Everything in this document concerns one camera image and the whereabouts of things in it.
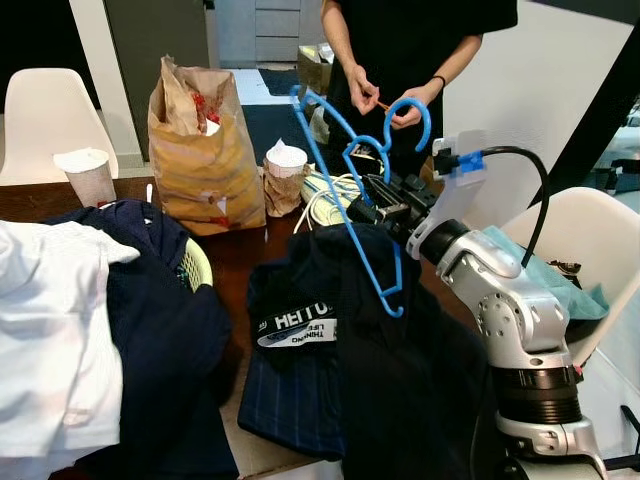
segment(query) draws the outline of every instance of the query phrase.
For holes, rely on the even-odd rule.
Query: wristband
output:
[[[442,90],[444,90],[444,87],[447,86],[447,81],[445,80],[445,78],[442,75],[434,75],[433,77],[431,77],[431,80],[433,80],[434,78],[439,78],[440,80],[442,80]]]

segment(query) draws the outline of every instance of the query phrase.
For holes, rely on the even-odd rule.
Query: stack of clothes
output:
[[[392,240],[353,226],[380,284],[395,284]],[[255,351],[238,424],[342,459],[347,479],[492,478],[504,452],[485,349],[419,276],[404,254],[390,300],[404,315],[392,318],[343,225],[295,235],[285,259],[250,279]]]
[[[0,222],[0,478],[235,479],[210,374],[231,332],[187,233],[125,200]]]

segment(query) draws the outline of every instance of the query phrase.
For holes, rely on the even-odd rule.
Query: white chair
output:
[[[539,210],[540,204],[531,207],[502,230],[527,245]],[[582,264],[578,278],[585,290],[602,285],[609,314],[590,336],[569,345],[575,364],[583,365],[640,288],[640,215],[598,190],[564,190],[551,197],[535,254]]]
[[[66,182],[53,154],[86,147],[109,154],[118,177],[118,161],[109,136],[80,75],[64,68],[33,68],[9,80],[4,109],[5,157],[0,185]]]

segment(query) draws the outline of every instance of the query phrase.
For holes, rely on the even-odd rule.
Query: white cup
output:
[[[67,175],[83,207],[100,207],[115,201],[107,152],[84,148],[56,154],[53,161]]]
[[[297,147],[285,145],[282,140],[267,152],[269,172],[274,177],[287,178],[302,173],[307,163],[307,154]]]

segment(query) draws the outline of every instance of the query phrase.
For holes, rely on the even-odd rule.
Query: clothing label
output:
[[[297,347],[308,342],[334,342],[336,318],[333,307],[314,303],[263,319],[258,324],[261,347]]]
[[[258,345],[268,348],[298,347],[308,342],[335,342],[335,318],[312,320],[300,327],[274,333],[258,339]]]

